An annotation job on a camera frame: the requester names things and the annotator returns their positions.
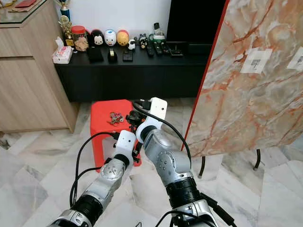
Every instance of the wooden drawer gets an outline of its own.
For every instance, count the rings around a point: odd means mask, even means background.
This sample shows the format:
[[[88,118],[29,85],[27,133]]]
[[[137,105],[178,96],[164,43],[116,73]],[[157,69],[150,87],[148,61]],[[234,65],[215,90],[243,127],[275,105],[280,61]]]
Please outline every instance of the wooden drawer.
[[[0,58],[0,131],[64,127],[67,124],[35,60]]]
[[[0,57],[20,56],[32,56],[20,28],[0,28]]]

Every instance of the television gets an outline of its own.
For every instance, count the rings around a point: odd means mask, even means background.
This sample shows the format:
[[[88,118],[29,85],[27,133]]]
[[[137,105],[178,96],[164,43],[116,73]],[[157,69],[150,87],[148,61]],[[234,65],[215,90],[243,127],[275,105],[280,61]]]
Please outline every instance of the television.
[[[166,40],[189,54],[209,54],[225,0],[171,0]]]

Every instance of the wooden cabinet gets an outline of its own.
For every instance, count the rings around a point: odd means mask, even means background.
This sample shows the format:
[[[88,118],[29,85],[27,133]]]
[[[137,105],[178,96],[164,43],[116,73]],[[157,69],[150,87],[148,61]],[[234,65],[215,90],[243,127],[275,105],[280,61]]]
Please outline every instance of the wooden cabinet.
[[[57,21],[53,1],[45,0],[22,23],[0,24],[0,131],[73,131],[77,104],[68,101],[51,58]]]

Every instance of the white wall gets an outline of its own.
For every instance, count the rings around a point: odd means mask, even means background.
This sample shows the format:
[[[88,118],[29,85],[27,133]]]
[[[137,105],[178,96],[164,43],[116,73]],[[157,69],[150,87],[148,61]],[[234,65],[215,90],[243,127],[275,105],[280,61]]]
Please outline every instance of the white wall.
[[[166,34],[171,0],[71,0],[68,7],[73,25],[91,31],[125,29],[130,36],[151,33],[153,24],[160,23]]]

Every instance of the white label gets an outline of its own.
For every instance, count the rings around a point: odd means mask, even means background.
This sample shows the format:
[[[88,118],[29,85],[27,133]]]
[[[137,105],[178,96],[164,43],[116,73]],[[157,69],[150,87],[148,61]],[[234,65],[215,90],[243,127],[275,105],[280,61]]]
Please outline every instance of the white label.
[[[287,68],[290,70],[297,70],[297,71],[303,70],[303,47],[300,47],[298,49],[293,59],[288,63]]]
[[[249,50],[249,54],[242,66],[241,73],[260,74],[270,58],[273,49],[258,51],[256,48]]]

